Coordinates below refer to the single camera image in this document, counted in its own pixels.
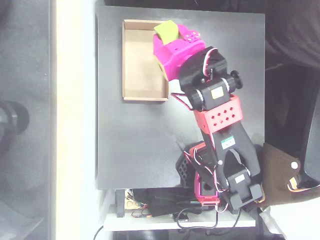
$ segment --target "brown cloth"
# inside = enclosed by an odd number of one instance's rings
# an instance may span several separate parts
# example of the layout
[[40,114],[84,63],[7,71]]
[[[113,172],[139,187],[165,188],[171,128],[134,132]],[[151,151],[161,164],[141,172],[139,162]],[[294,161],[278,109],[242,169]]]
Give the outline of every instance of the brown cloth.
[[[292,162],[298,164],[297,169],[291,167]],[[292,192],[288,189],[290,179],[299,173],[301,164],[298,159],[265,143],[260,164],[264,201],[258,203],[259,207],[299,203],[320,197],[319,187],[301,192]]]

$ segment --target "black table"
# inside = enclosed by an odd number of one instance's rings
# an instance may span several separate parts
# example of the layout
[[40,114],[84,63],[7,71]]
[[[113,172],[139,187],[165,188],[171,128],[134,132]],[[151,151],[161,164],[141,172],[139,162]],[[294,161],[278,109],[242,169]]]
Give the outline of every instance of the black table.
[[168,188],[180,184],[181,147],[201,140],[192,112],[169,98],[163,104],[122,98],[122,22],[173,20],[201,33],[238,70],[242,124],[254,144],[264,142],[265,18],[262,14],[101,6],[97,10],[97,187]]

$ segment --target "shelf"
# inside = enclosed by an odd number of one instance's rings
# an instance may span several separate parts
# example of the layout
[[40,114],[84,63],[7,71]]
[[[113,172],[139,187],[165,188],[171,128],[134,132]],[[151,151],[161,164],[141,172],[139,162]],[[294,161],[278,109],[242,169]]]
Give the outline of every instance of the shelf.
[[[132,210],[126,210],[124,217],[117,217],[115,206],[110,206],[103,229],[105,231],[137,231],[137,230],[162,230],[179,229],[172,215],[164,215],[147,218],[133,218]],[[229,211],[219,213],[217,228],[230,228],[235,224],[238,215],[232,215]],[[182,226],[211,227],[216,223],[216,212],[203,212],[200,215],[188,213],[189,222],[182,222]],[[256,221],[246,212],[242,211],[237,227],[255,227]]]

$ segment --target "cardboard box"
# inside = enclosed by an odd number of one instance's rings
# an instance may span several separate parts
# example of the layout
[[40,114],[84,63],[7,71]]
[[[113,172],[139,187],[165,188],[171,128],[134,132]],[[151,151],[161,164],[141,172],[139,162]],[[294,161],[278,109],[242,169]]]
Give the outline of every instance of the cardboard box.
[[162,21],[124,20],[122,96],[127,101],[167,101],[168,81],[154,56],[154,27]]

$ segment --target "sticker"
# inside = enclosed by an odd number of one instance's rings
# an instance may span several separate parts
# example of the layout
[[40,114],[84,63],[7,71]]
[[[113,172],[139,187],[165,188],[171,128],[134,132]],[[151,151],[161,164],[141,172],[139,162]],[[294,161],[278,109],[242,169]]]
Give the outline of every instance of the sticker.
[[234,136],[230,136],[226,138],[225,140],[221,141],[222,149],[225,150],[233,145],[236,144]]
[[234,180],[235,180],[235,183],[238,184],[238,183],[242,182],[245,179],[246,179],[245,175],[241,174],[240,176],[237,176]]
[[217,87],[211,90],[211,95],[213,99],[218,99],[224,95],[224,89],[222,88],[222,86]]

